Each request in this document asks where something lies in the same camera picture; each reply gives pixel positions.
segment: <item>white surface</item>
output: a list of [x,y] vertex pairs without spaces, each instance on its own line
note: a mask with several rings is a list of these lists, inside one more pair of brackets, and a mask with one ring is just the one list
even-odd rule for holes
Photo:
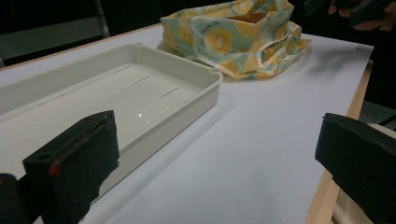
[[[83,223],[303,223],[323,167],[322,116],[345,115],[371,47],[317,36],[269,80],[220,85],[218,103],[108,192]],[[156,47],[162,27],[0,73],[28,76],[99,49]]]

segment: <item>wooden table edge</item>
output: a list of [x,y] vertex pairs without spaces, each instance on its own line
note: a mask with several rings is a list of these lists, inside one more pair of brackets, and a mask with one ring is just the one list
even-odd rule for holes
[[[373,64],[373,61],[370,60],[363,72],[359,86],[346,113],[350,118],[359,118]],[[305,217],[304,224],[330,223],[339,191],[340,188],[332,181],[332,175],[325,169]]]

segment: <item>lemon print fabric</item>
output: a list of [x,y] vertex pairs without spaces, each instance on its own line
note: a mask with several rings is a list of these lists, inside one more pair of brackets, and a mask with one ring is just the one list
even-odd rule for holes
[[287,0],[238,0],[187,8],[161,18],[164,43],[185,58],[238,79],[273,77],[297,61],[311,40],[289,21]]
[[217,54],[228,54],[232,51],[233,35],[225,28],[214,28],[207,32],[206,42]]

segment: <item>dark background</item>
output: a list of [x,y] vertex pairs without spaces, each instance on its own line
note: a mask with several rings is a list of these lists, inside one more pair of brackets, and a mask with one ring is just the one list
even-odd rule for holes
[[[183,8],[201,7],[223,3],[221,0],[100,0],[110,35],[119,35],[151,24],[159,23],[160,17]],[[328,15],[328,5],[321,7],[309,17],[304,15],[304,0],[290,0],[295,6],[291,21],[303,27],[303,33],[320,35],[375,46],[371,59],[374,69],[370,77],[365,100],[396,108],[393,77],[396,63],[395,32],[356,31],[348,26],[347,19]],[[21,30],[79,20],[97,15],[93,0],[0,0],[0,35]],[[20,63],[59,50],[73,48],[97,39],[47,49],[5,61],[6,65]]]

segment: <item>white plastic tray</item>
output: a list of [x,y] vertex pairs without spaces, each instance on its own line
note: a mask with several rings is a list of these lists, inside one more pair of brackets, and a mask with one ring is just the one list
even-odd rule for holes
[[141,44],[94,54],[0,86],[0,172],[78,120],[114,110],[120,167],[101,195],[203,115],[218,100],[222,74]]

